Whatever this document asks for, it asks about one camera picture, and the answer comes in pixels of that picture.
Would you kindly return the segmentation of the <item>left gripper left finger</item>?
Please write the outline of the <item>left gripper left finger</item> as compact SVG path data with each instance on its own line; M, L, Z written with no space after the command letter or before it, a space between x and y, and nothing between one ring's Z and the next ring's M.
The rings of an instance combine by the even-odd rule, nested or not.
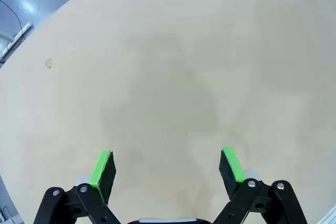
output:
M116 174L113 153L102 151L87 183L69 191L50 187L45 191L34 223L75 223L88 217L91 223L119 223L108 207Z

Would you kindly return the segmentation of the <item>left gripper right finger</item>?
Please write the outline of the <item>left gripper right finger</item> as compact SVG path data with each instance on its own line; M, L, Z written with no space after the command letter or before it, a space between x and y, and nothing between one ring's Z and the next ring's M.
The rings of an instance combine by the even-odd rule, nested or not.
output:
M277 180L266 185L247 177L232 147L221 150L219 172L229 202L214 223L243 223L251 212L261 214L265 223L307 223L291 184Z

